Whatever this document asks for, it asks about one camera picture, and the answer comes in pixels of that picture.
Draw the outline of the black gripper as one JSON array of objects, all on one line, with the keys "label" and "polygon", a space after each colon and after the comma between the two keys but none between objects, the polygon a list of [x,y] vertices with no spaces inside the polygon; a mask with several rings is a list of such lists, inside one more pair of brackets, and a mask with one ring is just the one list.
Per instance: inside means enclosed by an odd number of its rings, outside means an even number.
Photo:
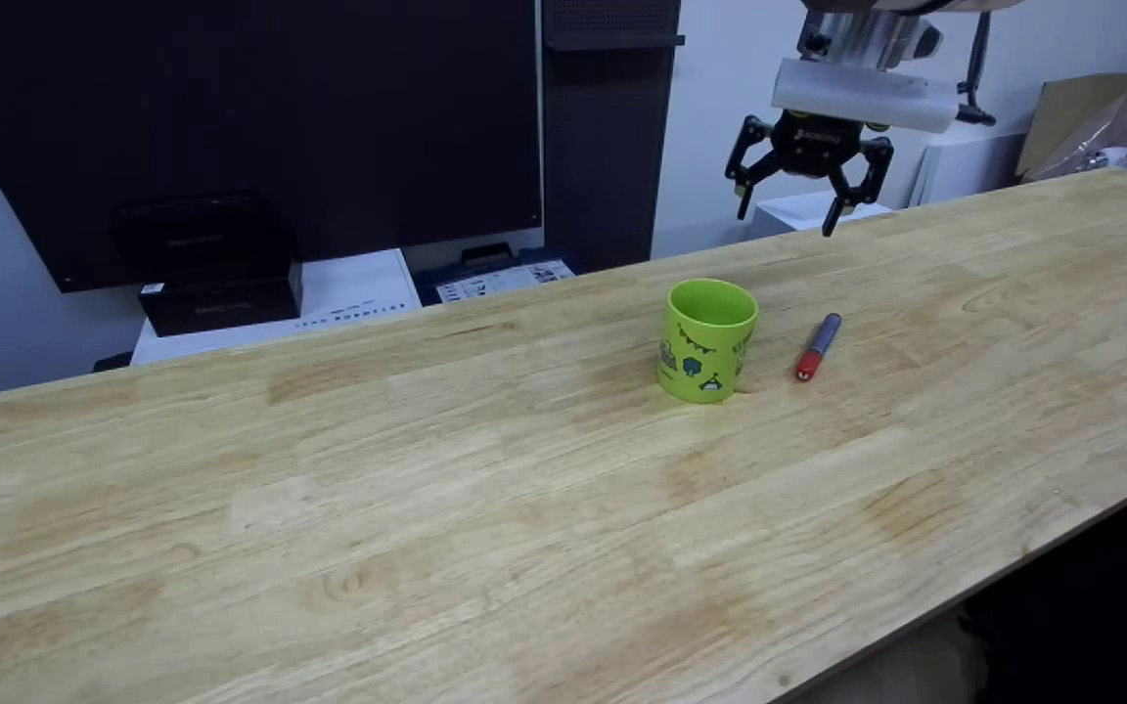
[{"label": "black gripper", "polygon": [[[749,216],[755,190],[780,169],[796,177],[824,177],[832,203],[820,218],[820,237],[829,241],[845,212],[876,203],[892,152],[889,139],[859,140],[858,123],[784,113],[772,128],[762,117],[749,113],[724,160],[724,179],[734,190],[734,216]],[[845,165],[858,157],[863,160],[863,177],[853,183]]]}]

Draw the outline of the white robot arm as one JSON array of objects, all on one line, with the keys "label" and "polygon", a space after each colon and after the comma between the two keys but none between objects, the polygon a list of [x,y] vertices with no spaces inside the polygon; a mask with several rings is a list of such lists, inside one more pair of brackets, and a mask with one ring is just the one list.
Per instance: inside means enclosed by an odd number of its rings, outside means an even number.
[{"label": "white robot arm", "polygon": [[[990,15],[1013,0],[801,0],[796,61],[776,70],[776,123],[742,117],[724,160],[749,216],[762,179],[810,177],[832,190],[820,237],[886,190],[897,145],[889,128],[944,132],[948,126],[995,126],[978,105],[990,49]],[[936,11],[973,11],[968,75],[936,83],[900,75],[900,65],[932,61],[944,32]]]}]

